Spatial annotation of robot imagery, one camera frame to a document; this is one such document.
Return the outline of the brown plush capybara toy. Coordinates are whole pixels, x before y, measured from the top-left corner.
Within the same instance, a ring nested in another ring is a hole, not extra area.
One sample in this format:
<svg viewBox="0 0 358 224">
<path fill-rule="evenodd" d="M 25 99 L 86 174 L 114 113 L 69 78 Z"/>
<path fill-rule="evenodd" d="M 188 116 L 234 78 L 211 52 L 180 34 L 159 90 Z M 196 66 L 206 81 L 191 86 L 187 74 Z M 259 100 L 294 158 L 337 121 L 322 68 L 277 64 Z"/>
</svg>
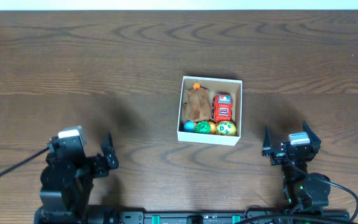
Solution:
<svg viewBox="0 0 358 224">
<path fill-rule="evenodd" d="M 187 101 L 183 104 L 183 117 L 185 121 L 208 121 L 212 117 L 212 107 L 209 100 L 209 90 L 194 82 L 187 91 Z"/>
</svg>

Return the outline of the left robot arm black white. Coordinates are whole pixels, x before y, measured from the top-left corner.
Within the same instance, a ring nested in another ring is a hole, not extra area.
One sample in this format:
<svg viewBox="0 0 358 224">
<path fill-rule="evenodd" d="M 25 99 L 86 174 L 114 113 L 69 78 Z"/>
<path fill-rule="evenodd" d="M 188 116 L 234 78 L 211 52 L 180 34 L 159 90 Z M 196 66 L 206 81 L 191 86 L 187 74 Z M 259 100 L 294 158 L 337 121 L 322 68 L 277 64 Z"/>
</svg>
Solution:
<svg viewBox="0 0 358 224">
<path fill-rule="evenodd" d="M 35 223 L 118 223 L 119 214 L 112 207 L 90 205 L 93 180 L 107 177 L 119 167 L 110 133 L 101 143 L 102 154 L 88 157 L 79 135 L 48 143 L 48 166 L 42 171 L 40 199 Z"/>
</svg>

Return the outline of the green round toy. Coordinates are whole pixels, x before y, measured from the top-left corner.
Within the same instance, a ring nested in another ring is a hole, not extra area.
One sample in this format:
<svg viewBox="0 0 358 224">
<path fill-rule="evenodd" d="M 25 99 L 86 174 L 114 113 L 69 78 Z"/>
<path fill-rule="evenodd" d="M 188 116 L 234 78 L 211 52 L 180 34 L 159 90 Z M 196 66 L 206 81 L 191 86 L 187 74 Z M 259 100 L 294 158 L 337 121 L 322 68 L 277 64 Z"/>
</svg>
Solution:
<svg viewBox="0 0 358 224">
<path fill-rule="evenodd" d="M 211 126 L 207 121 L 200 121 L 194 127 L 193 132 L 198 134 L 209 134 L 210 130 L 211 130 Z"/>
</svg>

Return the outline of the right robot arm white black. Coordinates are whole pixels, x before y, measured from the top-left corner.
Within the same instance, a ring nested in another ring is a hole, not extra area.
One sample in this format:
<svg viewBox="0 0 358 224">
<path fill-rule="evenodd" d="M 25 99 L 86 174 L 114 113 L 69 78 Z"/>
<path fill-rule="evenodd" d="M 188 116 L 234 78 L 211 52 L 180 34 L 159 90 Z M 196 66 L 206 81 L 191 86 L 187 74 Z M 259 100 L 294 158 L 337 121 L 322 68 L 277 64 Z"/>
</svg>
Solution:
<svg viewBox="0 0 358 224">
<path fill-rule="evenodd" d="M 331 187 L 323 174 L 309 173 L 307 163 L 312 161 L 321 148 L 321 140 L 306 122 L 300 133 L 288 135 L 288 141 L 273 147 L 269 129 L 265 128 L 262 155 L 270 158 L 273 166 L 280 166 L 283 172 L 283 192 L 290 205 L 287 214 L 322 214 L 329 205 Z"/>
</svg>

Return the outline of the orange rubber duck toy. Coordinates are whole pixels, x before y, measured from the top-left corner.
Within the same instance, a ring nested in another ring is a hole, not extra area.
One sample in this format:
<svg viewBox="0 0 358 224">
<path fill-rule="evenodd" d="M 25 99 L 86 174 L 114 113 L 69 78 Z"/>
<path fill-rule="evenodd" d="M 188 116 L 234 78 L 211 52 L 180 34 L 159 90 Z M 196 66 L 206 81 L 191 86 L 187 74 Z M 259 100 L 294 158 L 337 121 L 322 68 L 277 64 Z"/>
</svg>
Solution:
<svg viewBox="0 0 358 224">
<path fill-rule="evenodd" d="M 212 121 L 208 121 L 208 123 L 211 126 L 211 130 L 210 130 L 209 134 L 216 134 L 216 124 Z M 197 125 L 197 122 L 195 122 L 195 121 L 187 121 L 183 126 L 184 132 L 194 133 L 193 129 L 196 125 Z"/>
</svg>

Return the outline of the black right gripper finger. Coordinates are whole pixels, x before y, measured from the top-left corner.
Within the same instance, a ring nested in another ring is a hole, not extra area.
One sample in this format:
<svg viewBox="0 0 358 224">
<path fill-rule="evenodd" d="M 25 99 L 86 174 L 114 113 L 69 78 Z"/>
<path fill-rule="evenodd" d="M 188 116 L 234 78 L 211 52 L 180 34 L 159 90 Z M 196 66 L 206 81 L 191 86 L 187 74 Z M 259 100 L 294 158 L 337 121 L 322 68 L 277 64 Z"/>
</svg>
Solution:
<svg viewBox="0 0 358 224">
<path fill-rule="evenodd" d="M 321 148 L 321 140 L 317 135 L 310 129 L 307 122 L 303 121 L 303 130 L 307 133 L 313 152 L 318 152 Z"/>
<path fill-rule="evenodd" d="M 270 140 L 270 133 L 268 126 L 265 127 L 265 137 L 262 145 L 262 156 L 270 156 L 275 152 L 275 149 L 272 147 L 272 143 Z"/>
</svg>

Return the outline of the red toy fire truck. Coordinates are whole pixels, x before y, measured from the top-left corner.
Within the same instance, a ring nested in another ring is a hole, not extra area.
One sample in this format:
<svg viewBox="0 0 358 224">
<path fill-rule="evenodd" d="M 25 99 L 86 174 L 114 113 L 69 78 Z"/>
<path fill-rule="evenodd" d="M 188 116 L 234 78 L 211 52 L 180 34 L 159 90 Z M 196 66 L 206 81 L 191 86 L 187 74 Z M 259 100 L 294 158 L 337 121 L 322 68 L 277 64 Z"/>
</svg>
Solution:
<svg viewBox="0 0 358 224">
<path fill-rule="evenodd" d="M 231 121 L 232 119 L 232 97 L 227 93 L 216 94 L 213 98 L 213 120 L 215 122 Z"/>
</svg>

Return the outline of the yellow ball blue letters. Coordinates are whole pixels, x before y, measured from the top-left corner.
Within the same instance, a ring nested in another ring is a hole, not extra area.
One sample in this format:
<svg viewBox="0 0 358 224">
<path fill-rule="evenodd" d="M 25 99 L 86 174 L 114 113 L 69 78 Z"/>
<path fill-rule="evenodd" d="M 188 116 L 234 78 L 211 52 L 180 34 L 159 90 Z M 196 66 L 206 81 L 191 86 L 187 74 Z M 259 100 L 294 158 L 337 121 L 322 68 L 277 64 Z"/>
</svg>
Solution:
<svg viewBox="0 0 358 224">
<path fill-rule="evenodd" d="M 231 121 L 221 121 L 216 125 L 216 134 L 221 136 L 235 136 L 236 125 Z"/>
</svg>

